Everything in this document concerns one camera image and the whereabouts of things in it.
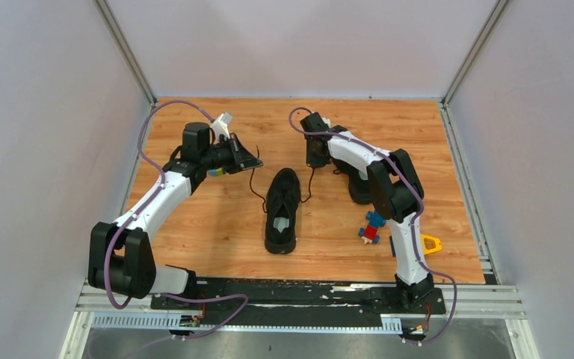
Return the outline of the black shoe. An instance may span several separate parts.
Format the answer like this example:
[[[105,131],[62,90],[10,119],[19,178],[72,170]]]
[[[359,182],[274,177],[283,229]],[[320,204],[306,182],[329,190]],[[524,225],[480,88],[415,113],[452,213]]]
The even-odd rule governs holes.
[[[314,173],[313,168],[308,182],[308,195],[302,199],[300,179],[294,169],[279,170],[265,196],[253,188],[255,169],[252,169],[249,187],[254,195],[262,199],[262,209],[266,214],[264,246],[267,252],[290,254],[296,248],[297,210],[299,205],[306,203],[312,197],[311,183]]]
[[[332,159],[332,163],[336,166],[338,173],[348,176],[348,192],[351,200],[359,205],[372,204],[372,196],[368,187],[368,180],[363,179],[360,176],[360,172],[347,162]]]

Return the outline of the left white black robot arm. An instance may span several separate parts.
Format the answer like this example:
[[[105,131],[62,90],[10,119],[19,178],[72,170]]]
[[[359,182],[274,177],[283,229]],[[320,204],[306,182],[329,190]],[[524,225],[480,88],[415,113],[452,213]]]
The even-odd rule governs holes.
[[[187,124],[181,145],[149,191],[127,213],[91,230],[89,285],[131,298],[170,293],[178,307],[192,308],[199,299],[196,275],[189,269],[156,264],[151,247],[155,234],[209,171],[236,174],[262,165],[220,121]]]

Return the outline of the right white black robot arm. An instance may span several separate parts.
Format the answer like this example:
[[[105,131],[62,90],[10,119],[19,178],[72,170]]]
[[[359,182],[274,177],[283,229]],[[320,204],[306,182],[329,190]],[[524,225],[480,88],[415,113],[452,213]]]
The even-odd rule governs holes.
[[[397,263],[395,280],[400,287],[398,305],[411,313],[419,310],[427,301],[426,292],[434,288],[434,280],[425,263],[420,233],[424,191],[408,152],[383,150],[340,126],[330,128],[318,112],[310,112],[298,126],[291,117],[288,122],[315,144],[308,152],[314,156],[308,165],[323,167],[336,160],[367,176],[374,209],[386,220],[391,233]]]

